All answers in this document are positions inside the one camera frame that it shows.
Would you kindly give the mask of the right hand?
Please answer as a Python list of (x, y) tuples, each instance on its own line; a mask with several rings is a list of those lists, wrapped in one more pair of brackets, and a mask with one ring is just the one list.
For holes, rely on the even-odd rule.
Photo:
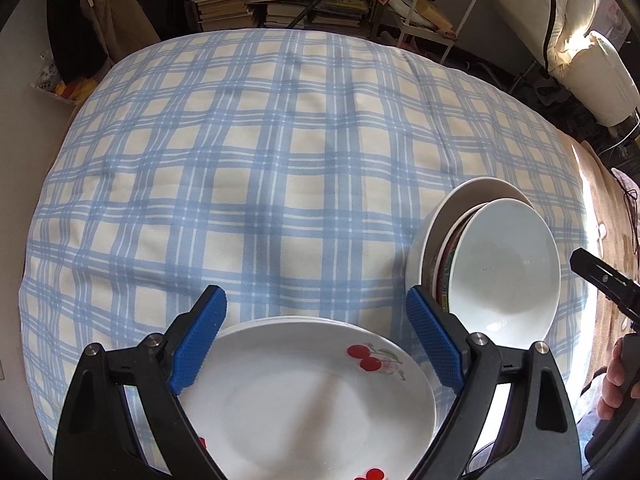
[(615, 411), (623, 404), (624, 394), (620, 390), (625, 381), (625, 370), (622, 362), (620, 362), (623, 345), (623, 338), (620, 338), (614, 344), (612, 356), (602, 382), (601, 396), (597, 403), (597, 414), (601, 420), (610, 420)]

